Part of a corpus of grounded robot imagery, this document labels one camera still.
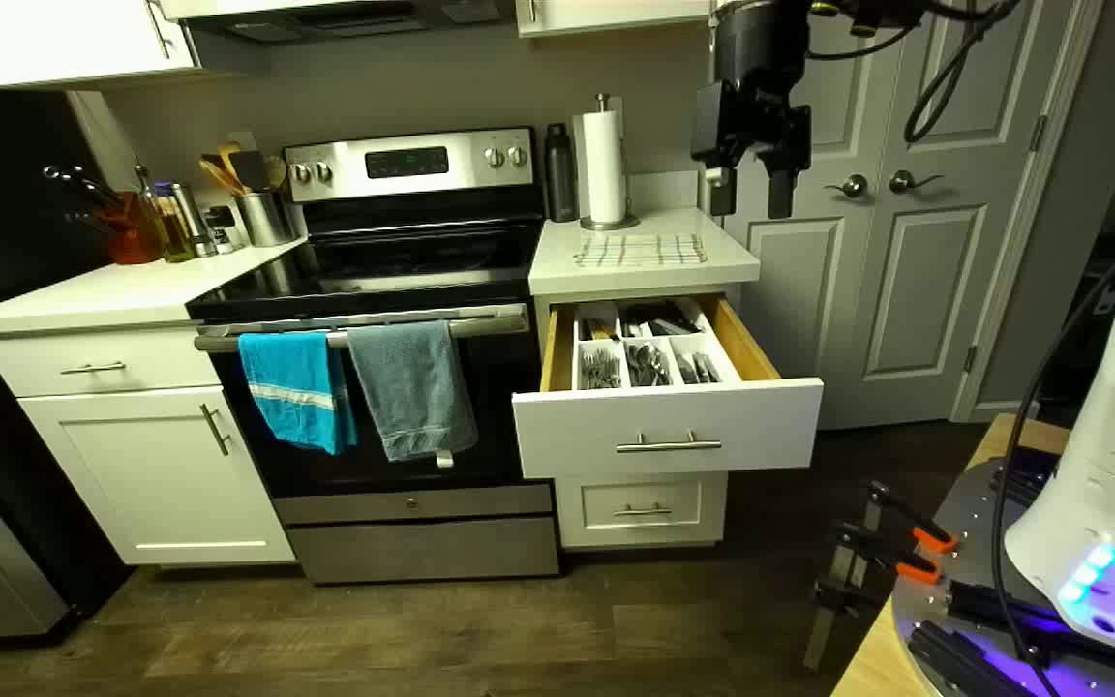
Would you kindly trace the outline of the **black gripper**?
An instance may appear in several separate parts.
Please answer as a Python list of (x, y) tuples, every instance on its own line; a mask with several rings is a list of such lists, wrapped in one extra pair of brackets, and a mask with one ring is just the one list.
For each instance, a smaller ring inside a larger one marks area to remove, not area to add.
[(769, 172), (768, 216), (793, 216), (797, 172), (808, 168), (808, 107), (788, 102), (806, 72), (797, 49), (713, 54), (713, 80), (695, 93), (690, 156), (704, 168), (707, 216), (734, 212), (734, 163), (756, 152)]

